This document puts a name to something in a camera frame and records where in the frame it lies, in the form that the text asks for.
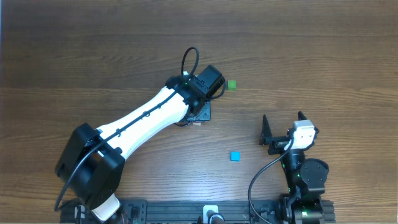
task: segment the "small block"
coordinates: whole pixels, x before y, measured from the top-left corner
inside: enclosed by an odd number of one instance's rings
[[[236,90],[236,80],[228,80],[228,90]]]
[[[231,161],[240,161],[241,153],[240,152],[231,152]]]

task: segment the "wooden table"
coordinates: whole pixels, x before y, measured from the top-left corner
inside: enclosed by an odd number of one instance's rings
[[[397,221],[397,1],[4,0],[1,38],[0,222],[57,222],[54,167],[71,132],[150,100],[191,45],[198,72],[211,63],[237,90],[210,122],[141,146],[119,197],[246,200],[275,158],[257,145],[262,115],[282,135],[302,110],[320,130],[307,155],[330,166],[337,221]],[[278,164],[252,195],[284,192]]]

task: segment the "wood grain surface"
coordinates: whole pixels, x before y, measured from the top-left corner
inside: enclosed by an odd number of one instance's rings
[[[118,197],[246,200],[275,158],[257,145],[262,115],[282,135],[302,110],[337,221],[397,221],[398,1],[3,0],[1,22],[0,222],[57,222],[54,167],[72,131],[150,100],[190,46],[197,71],[211,63],[237,90],[210,122],[142,145]],[[252,196],[286,192],[278,164]]]

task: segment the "blue cube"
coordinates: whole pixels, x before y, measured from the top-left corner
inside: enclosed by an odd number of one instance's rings
[[[231,161],[239,161],[241,160],[240,152],[231,152]]]

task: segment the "green cube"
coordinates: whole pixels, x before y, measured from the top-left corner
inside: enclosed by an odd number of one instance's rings
[[[236,80],[228,80],[228,90],[236,90]]]

